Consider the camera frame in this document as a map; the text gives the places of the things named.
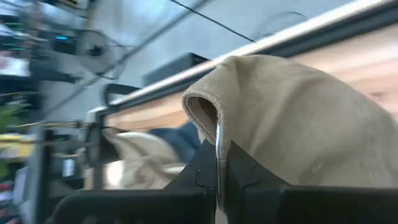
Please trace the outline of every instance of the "fan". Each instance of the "fan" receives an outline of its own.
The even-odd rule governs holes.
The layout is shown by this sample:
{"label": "fan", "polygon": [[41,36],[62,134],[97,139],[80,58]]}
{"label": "fan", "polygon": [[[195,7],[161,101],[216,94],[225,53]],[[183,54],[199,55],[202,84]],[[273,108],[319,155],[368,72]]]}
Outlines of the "fan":
{"label": "fan", "polygon": [[119,66],[113,77],[100,73],[117,63],[125,51],[124,46],[97,30],[83,30],[77,44],[77,56],[81,64],[95,75],[111,80],[117,79]]}

